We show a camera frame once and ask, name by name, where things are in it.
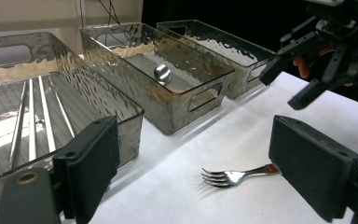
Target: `white tabletop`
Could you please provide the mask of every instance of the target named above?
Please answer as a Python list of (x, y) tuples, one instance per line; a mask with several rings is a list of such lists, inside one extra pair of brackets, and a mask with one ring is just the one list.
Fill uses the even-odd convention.
[[(91, 223), (326, 223), (281, 176), (234, 189), (201, 179), (201, 167), (248, 170), (270, 163), (274, 115), (300, 119), (358, 153), (358, 103), (326, 91), (306, 109), (287, 101), (307, 84), (282, 73), (247, 98), (222, 105), (172, 136), (144, 119), (139, 157), (120, 168)], [(351, 223), (347, 209), (343, 219)]]

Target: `silver fork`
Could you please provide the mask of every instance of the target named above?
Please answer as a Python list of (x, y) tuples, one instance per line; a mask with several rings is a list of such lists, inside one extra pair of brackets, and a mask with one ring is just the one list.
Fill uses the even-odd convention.
[(204, 168), (202, 170), (205, 172), (205, 174), (202, 173), (202, 178), (206, 184), (223, 189), (237, 187), (249, 176), (280, 174), (278, 168), (272, 163), (249, 171), (210, 172)]

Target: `transparent storage container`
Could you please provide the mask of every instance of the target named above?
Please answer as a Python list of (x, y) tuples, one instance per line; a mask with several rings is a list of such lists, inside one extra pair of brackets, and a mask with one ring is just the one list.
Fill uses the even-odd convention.
[[(133, 160), (143, 113), (53, 34), (1, 36), (0, 195), (8, 176), (31, 167), (49, 170), (56, 150), (103, 117), (117, 116), (119, 166)], [(13, 140), (19, 144), (10, 157)]]
[(162, 21), (157, 29), (232, 66), (235, 72), (226, 91), (228, 98), (246, 97), (264, 87), (258, 77), (273, 51), (196, 20)]
[[(81, 29), (85, 60), (170, 135), (221, 105), (234, 69), (143, 23)], [(169, 82), (155, 77), (165, 65)]]

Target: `metal ball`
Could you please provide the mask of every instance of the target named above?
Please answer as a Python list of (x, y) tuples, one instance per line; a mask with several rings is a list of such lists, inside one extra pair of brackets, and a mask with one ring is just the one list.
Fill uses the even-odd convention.
[(155, 67), (154, 75), (162, 85), (166, 85), (171, 81), (171, 70), (165, 64), (158, 64)]

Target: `robotic hand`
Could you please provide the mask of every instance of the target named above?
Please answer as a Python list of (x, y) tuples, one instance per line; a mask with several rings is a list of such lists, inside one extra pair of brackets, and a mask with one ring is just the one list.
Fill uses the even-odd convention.
[(321, 49), (333, 48), (322, 79), (313, 79), (288, 102), (295, 110), (305, 108), (326, 90), (358, 84), (358, 0), (307, 1), (306, 10), (313, 16), (281, 38), (282, 48), (259, 77), (268, 85), (295, 57), (313, 62)]

